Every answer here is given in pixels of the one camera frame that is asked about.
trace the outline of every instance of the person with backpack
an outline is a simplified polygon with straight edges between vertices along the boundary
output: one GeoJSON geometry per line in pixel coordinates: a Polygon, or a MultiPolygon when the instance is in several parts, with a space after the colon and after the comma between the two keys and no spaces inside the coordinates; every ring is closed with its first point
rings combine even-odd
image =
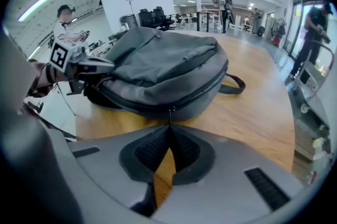
{"type": "Polygon", "coordinates": [[[219,9],[221,11],[221,19],[222,19],[222,33],[226,33],[226,23],[229,17],[229,11],[231,7],[232,0],[220,0],[219,1],[219,9]]]}
{"type": "Polygon", "coordinates": [[[254,10],[254,22],[253,22],[253,29],[252,33],[257,34],[259,27],[261,26],[261,21],[262,21],[262,12],[255,8],[254,10]]]}

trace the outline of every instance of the man in white shirt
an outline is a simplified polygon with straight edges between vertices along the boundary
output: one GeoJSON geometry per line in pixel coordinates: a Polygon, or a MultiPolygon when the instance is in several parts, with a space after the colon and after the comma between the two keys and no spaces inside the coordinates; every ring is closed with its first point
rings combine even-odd
{"type": "Polygon", "coordinates": [[[246,26],[246,25],[249,25],[249,18],[248,18],[248,16],[245,17],[245,19],[244,19],[244,24],[245,24],[244,30],[248,31],[248,30],[249,30],[249,27],[246,26]]]}
{"type": "Polygon", "coordinates": [[[66,39],[74,43],[80,41],[84,42],[87,36],[82,36],[78,34],[71,34],[67,29],[67,23],[71,22],[73,19],[74,10],[71,10],[68,5],[62,5],[57,10],[57,21],[54,25],[53,34],[54,38],[66,39]]]}

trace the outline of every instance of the black strap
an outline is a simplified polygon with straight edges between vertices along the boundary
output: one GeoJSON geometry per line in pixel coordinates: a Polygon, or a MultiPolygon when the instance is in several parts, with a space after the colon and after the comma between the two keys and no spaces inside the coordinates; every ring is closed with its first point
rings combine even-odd
{"type": "Polygon", "coordinates": [[[51,67],[52,66],[50,64],[47,64],[47,66],[46,66],[46,77],[47,77],[47,81],[50,84],[53,84],[55,82],[53,81],[53,78],[52,78],[51,67]]]}
{"type": "Polygon", "coordinates": [[[221,85],[219,92],[223,94],[241,94],[242,91],[244,91],[244,89],[246,88],[245,82],[235,75],[226,74],[226,76],[231,77],[239,87],[221,85]]]}

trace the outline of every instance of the person in black clothing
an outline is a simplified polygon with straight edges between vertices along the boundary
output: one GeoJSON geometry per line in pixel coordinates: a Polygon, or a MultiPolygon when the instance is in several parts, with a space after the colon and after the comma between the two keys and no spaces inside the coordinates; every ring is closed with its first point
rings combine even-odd
{"type": "MultiPolygon", "coordinates": [[[[309,61],[312,64],[316,63],[320,52],[320,45],[313,42],[322,41],[322,35],[320,34],[321,30],[326,31],[328,28],[328,15],[332,14],[331,6],[329,3],[324,3],[322,8],[312,7],[311,10],[305,17],[304,28],[307,30],[304,37],[304,44],[299,52],[295,62],[294,67],[290,72],[290,78],[294,79],[294,76],[298,72],[301,64],[306,61],[308,58],[309,52],[311,51],[311,55],[309,61]]],[[[309,74],[304,71],[300,77],[300,80],[305,84],[309,79],[309,74]]]]}
{"type": "Polygon", "coordinates": [[[220,0],[219,9],[221,11],[222,19],[222,33],[226,33],[226,23],[229,16],[230,0],[220,0]]]}

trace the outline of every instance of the person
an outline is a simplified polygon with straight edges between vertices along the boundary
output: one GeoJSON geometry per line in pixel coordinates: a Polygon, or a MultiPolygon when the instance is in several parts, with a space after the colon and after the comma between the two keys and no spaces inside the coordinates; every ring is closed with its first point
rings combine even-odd
{"type": "MultiPolygon", "coordinates": [[[[304,28],[307,30],[304,36],[304,43],[301,51],[299,52],[295,62],[294,67],[290,72],[290,78],[294,79],[296,73],[298,72],[301,64],[305,62],[308,58],[309,52],[311,50],[309,61],[315,65],[320,52],[320,45],[317,44],[322,42],[322,35],[320,32],[322,30],[326,31],[328,28],[328,15],[332,14],[331,6],[328,2],[324,2],[321,8],[312,7],[305,17],[304,28]]],[[[309,74],[304,71],[300,77],[302,83],[306,84],[309,79],[309,74]]]]}
{"type": "Polygon", "coordinates": [[[222,20],[222,33],[226,33],[226,23],[228,18],[228,12],[229,12],[229,4],[230,0],[220,0],[219,2],[219,9],[221,11],[221,20],[222,20]]]}
{"type": "Polygon", "coordinates": [[[62,5],[57,10],[57,21],[54,24],[53,28],[53,37],[58,39],[65,39],[71,42],[84,42],[87,39],[87,36],[82,36],[81,34],[71,34],[67,28],[72,19],[74,9],[70,9],[68,5],[62,5]]]}
{"type": "Polygon", "coordinates": [[[255,8],[254,10],[254,22],[253,22],[253,28],[252,33],[257,34],[257,31],[259,30],[259,26],[261,25],[262,15],[259,9],[255,8]]]}
{"type": "Polygon", "coordinates": [[[244,19],[244,23],[245,23],[244,30],[248,30],[248,29],[249,29],[249,27],[248,27],[248,26],[246,26],[246,25],[249,25],[249,18],[248,18],[248,16],[246,16],[246,17],[245,17],[245,19],[244,19]]]}

